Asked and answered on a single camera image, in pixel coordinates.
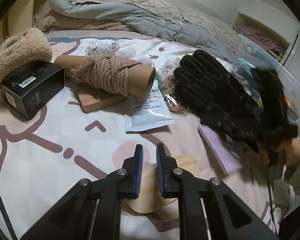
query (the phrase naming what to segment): person's arm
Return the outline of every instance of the person's arm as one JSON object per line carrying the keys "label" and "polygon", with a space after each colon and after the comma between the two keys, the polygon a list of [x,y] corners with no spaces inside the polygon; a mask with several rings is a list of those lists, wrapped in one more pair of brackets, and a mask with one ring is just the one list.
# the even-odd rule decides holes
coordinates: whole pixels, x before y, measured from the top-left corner
{"label": "person's arm", "polygon": [[[262,144],[259,146],[260,159],[264,165],[269,163],[268,151]],[[284,149],[286,153],[286,171],[284,180],[286,183],[293,186],[293,190],[297,195],[300,195],[300,140],[294,138],[289,141],[282,142],[275,151]]]}

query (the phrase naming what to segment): human hand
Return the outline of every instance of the human hand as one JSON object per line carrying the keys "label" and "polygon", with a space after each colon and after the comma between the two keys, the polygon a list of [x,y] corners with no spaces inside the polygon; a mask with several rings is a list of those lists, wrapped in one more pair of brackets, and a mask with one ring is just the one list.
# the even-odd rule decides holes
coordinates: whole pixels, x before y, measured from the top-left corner
{"label": "human hand", "polygon": [[[257,143],[259,148],[259,157],[261,162],[266,166],[270,163],[268,147],[262,143]],[[287,141],[283,141],[279,146],[274,149],[274,152],[280,152],[285,150],[287,166],[298,166],[300,163],[300,140],[293,138]]]}

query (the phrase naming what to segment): cardboard tube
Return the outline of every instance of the cardboard tube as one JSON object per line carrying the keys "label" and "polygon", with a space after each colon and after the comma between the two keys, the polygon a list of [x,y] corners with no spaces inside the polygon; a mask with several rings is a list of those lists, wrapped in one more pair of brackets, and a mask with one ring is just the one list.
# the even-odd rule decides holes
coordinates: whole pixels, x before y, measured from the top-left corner
{"label": "cardboard tube", "polygon": [[[61,55],[54,61],[55,64],[65,67],[65,75],[69,75],[70,69],[77,68],[85,60],[85,56]],[[151,90],[155,76],[155,68],[137,64],[128,68],[128,93],[140,98],[146,97]]]}

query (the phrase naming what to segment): gray blanket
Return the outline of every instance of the gray blanket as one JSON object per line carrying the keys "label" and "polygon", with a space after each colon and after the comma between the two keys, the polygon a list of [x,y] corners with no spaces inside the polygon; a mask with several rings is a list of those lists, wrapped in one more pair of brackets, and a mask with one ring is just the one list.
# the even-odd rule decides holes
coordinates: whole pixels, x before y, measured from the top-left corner
{"label": "gray blanket", "polygon": [[141,34],[156,37],[160,33],[162,39],[203,49],[232,62],[230,50],[216,37],[192,23],[174,24],[131,4],[114,2],[69,4],[69,0],[50,0],[49,4],[54,11],[68,17],[124,22]]}

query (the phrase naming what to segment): black glove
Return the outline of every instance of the black glove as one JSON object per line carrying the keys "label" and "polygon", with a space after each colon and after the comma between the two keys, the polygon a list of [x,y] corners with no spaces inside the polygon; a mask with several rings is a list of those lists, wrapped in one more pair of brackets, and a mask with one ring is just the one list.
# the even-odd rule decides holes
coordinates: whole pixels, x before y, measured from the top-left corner
{"label": "black glove", "polygon": [[207,111],[245,112],[246,106],[257,106],[240,82],[203,50],[184,56],[174,78],[181,104],[198,116]]}

